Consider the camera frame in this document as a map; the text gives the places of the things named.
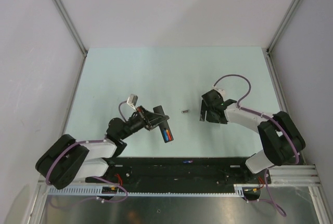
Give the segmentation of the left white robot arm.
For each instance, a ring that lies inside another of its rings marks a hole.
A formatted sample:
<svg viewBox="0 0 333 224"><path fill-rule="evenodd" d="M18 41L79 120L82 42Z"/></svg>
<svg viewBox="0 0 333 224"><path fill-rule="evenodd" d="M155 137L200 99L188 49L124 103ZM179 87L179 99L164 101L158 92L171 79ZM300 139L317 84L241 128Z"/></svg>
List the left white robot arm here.
<svg viewBox="0 0 333 224"><path fill-rule="evenodd" d="M151 131L164 127L168 120L162 106L152 111L139 106L126 121L118 117L111 119L103 139L78 141L69 134L62 135L38 159L35 169L47 185L58 190L87 177L110 182L115 170L106 160L118 157L124 151L127 147L124 140L142 129Z"/></svg>

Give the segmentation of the red orange AAA battery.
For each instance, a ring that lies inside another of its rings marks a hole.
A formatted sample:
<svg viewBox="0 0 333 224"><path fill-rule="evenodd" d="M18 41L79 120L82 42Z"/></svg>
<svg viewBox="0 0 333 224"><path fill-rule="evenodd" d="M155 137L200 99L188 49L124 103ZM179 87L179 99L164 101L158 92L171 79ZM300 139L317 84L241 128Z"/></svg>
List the red orange AAA battery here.
<svg viewBox="0 0 333 224"><path fill-rule="evenodd" d="M168 139L169 139L170 141L172 141L172 140L173 140L173 137L172 137L172 135L171 135L171 132L167 129L167 130L166 130L166 133L167 133Z"/></svg>

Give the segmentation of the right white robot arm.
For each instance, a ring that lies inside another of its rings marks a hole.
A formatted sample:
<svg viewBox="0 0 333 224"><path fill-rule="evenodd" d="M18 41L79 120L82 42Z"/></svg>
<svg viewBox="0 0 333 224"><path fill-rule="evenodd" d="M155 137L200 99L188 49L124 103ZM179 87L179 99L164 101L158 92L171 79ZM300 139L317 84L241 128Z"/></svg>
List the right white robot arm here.
<svg viewBox="0 0 333 224"><path fill-rule="evenodd" d="M282 166L293 157L299 163L299 152L306 144L288 113L266 114L239 106L233 99L224 100L223 90L216 88L201 97L202 122L235 123L259 134L263 149L246 159L245 167L240 170L244 182L254 182L259 172Z"/></svg>

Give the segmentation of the black remote control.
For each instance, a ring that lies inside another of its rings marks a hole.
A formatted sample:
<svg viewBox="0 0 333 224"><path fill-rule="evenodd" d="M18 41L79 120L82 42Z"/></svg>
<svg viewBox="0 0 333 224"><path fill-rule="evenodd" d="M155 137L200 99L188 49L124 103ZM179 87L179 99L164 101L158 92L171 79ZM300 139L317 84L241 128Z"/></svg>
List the black remote control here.
<svg viewBox="0 0 333 224"><path fill-rule="evenodd" d="M158 113L158 114L161 114L161 115L164 115L166 117L168 117L165 113L164 113L164 110L163 110L163 107L162 106L157 106L157 107L154 107L153 108L153 112L154 113ZM167 120L164 120L162 123L159 124L159 128L160 128L160 131L161 131L161 134L162 134L162 138L163 138L163 141L164 141L164 136L163 136L163 130L169 130L171 132L171 129L169 127L169 124L168 124L168 119Z"/></svg>

